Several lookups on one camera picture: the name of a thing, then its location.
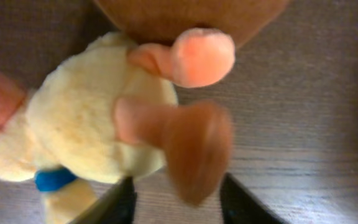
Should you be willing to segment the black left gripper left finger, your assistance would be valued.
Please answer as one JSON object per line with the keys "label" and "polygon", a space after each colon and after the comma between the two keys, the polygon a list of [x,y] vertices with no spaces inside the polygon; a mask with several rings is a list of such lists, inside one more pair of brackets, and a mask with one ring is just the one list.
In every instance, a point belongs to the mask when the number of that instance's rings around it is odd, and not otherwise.
{"label": "black left gripper left finger", "polygon": [[133,224],[136,202],[133,178],[126,177],[70,224]]}

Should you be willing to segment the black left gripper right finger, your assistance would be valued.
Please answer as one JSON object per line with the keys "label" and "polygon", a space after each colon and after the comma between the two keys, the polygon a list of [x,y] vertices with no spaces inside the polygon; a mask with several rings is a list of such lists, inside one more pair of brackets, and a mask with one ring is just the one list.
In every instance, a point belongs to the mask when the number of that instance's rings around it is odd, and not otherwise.
{"label": "black left gripper right finger", "polygon": [[219,189],[224,224],[287,224],[232,174],[226,173]]}

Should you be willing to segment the cream plush mouse toy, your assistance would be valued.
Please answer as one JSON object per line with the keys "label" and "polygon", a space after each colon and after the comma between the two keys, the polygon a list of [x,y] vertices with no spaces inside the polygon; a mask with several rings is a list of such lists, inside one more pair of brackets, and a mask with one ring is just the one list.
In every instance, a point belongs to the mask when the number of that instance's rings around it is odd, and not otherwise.
{"label": "cream plush mouse toy", "polygon": [[110,32],[61,63],[34,91],[0,73],[0,180],[34,180],[47,223],[70,223],[115,184],[168,169],[178,196],[199,205],[220,185],[232,151],[228,111],[181,106],[175,86],[199,88],[232,69],[232,37],[184,31],[173,45]]}

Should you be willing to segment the brown plush toy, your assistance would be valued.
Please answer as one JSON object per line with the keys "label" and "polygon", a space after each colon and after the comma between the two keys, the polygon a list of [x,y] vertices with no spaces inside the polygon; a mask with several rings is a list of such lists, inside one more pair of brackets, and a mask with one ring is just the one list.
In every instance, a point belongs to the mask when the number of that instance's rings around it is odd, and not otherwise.
{"label": "brown plush toy", "polygon": [[290,0],[94,0],[119,30],[140,44],[172,45],[185,30],[215,28],[237,48],[276,19]]}

